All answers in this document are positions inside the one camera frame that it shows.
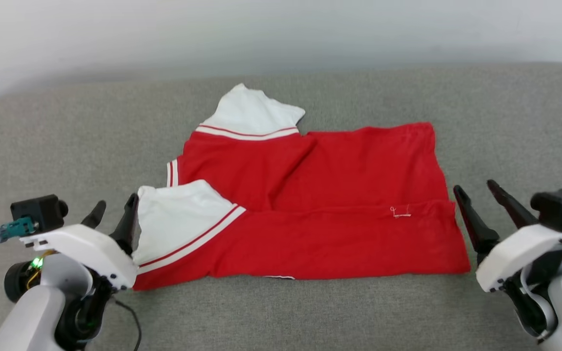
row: red stripe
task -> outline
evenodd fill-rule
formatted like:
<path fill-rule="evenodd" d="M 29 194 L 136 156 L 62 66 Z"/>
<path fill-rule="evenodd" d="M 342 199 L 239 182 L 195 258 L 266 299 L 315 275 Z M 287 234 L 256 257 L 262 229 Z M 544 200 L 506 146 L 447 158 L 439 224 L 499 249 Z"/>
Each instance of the red stripe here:
<path fill-rule="evenodd" d="M 170 186 L 172 186 L 172 161 L 170 162 Z"/>
<path fill-rule="evenodd" d="M 235 211 L 237 208 L 238 208 L 238 205 L 234 205 L 234 208 L 232 208 L 231 211 L 229 211 L 229 213 L 227 213 L 227 214 L 225 215 L 225 217 L 223 217 L 221 220 L 219 220 L 218 223 L 214 224 L 213 227 L 211 227 L 210 229 L 207 229 L 207 230 L 205 231 L 205 233 L 203 233 L 203 234 L 199 235 L 198 237 L 194 238 L 194 240 L 190 241 L 188 244 L 185 244 L 184 246 L 181 246 L 180 248 L 174 250 L 172 253 L 169 253 L 169 254 L 167 254 L 167 255 L 164 255 L 164 256 L 162 256 L 162 257 L 160 257 L 160 258 L 156 258 L 155 260 L 152 260 L 152 261 L 150 261 L 150 262 L 143 263 L 143 264 L 140 265 L 140 267 L 144 267 L 144 266 L 146 266 L 146 265 L 150 265 L 150 264 L 152 264 L 152 263 L 161 261 L 161 260 L 163 260 L 163 259 L 165 259 L 165 258 L 168 258 L 168 257 L 170 257 L 170 256 L 172 256 L 172 255 L 178 253 L 179 251 L 185 249 L 186 247 L 189 247 L 190 245 L 194 244 L 194 242 L 196 242 L 196 241 L 199 240 L 201 237 L 203 237 L 203 235 L 209 233 L 210 231 L 212 231 L 212 229 L 218 227 L 218 225 L 221 224 L 221 223 L 223 222 L 223 220 L 226 220 L 227 217 L 229 217 L 230 214 L 234 213 L 234 211 Z"/>
<path fill-rule="evenodd" d="M 267 133 L 267 134 L 243 134 L 243 133 L 237 133 L 237 132 L 234 132 L 234 131 L 230 131 L 228 129 L 206 126 L 205 124 L 199 124 L 199 127 L 216 129 L 217 131 L 229 132 L 229 133 L 233 133 L 233 134 L 237 134 L 239 136 L 245 136 L 245 137 L 265 137 L 265 136 L 269 136 L 270 134 L 274 134 L 274 133 L 277 133 L 277 132 L 280 132 L 280 131 L 289 131 L 290 129 L 296 129 L 296 127 L 287 127 L 287 128 L 279 129 L 278 131 Z"/>

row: white wall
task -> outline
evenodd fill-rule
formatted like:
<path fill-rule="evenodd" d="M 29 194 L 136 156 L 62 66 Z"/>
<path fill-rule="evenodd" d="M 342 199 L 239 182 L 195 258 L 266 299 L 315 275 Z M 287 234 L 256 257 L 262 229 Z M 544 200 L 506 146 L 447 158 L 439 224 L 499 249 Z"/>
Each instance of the white wall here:
<path fill-rule="evenodd" d="M 504 60 L 562 61 L 562 0 L 0 0 L 0 94 Z"/>

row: gray fabric surface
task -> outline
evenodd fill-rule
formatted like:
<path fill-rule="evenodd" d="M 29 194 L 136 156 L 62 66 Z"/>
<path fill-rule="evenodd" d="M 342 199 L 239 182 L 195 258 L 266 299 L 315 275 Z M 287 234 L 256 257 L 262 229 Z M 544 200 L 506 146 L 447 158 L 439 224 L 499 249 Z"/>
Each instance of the gray fabric surface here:
<path fill-rule="evenodd" d="M 303 107 L 303 132 L 432 122 L 448 186 L 461 184 L 502 234 L 515 227 L 488 178 L 522 202 L 562 186 L 562 64 L 92 84 L 0 99 L 0 224 L 11 202 L 55 193 L 68 223 L 107 200 L 99 229 L 110 231 L 130 193 L 165 184 L 165 163 L 239 82 Z M 0 324 L 13 307 L 3 276 L 32 257 L 17 240 L 0 245 Z M 138 311 L 141 350 L 536 349 L 508 298 L 472 274 L 205 278 L 119 298 Z M 126 351 L 135 339 L 130 315 L 111 305 L 90 349 Z"/>

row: black cable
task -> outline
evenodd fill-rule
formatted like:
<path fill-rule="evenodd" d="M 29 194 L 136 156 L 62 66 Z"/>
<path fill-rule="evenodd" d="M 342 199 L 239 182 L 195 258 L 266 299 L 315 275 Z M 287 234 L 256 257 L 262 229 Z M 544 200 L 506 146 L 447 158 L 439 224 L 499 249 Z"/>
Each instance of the black cable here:
<path fill-rule="evenodd" d="M 134 347 L 134 351 L 138 351 L 138 347 L 140 346 L 140 341 L 142 340 L 142 328 L 140 327 L 140 321 L 138 320 L 138 316 L 136 315 L 136 313 L 131 307 L 123 304 L 122 302 L 116 300 L 115 298 L 114 298 L 114 303 L 126 309 L 127 311 L 130 311 L 131 315 L 134 316 L 134 320 L 136 321 L 136 327 L 138 327 L 138 341 L 136 342 L 136 347 Z"/>

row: yellow wire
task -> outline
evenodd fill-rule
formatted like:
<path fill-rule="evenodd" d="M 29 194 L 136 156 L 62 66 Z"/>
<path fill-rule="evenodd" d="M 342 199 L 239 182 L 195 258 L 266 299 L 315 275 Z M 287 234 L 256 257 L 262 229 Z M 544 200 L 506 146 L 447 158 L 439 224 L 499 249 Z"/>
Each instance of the yellow wire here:
<path fill-rule="evenodd" d="M 45 251 L 42 255 L 40 255 L 40 259 L 43 259 L 51 254 L 55 254 L 56 251 L 55 250 L 47 250 Z M 25 288 L 27 288 L 29 290 L 29 284 L 31 284 L 31 282 L 34 281 L 34 279 L 36 279 L 36 277 L 38 277 L 38 275 L 40 274 L 40 270 L 41 268 L 36 269 L 36 272 L 34 273 L 34 275 L 32 275 L 29 280 L 27 280 L 27 284 L 25 284 Z"/>

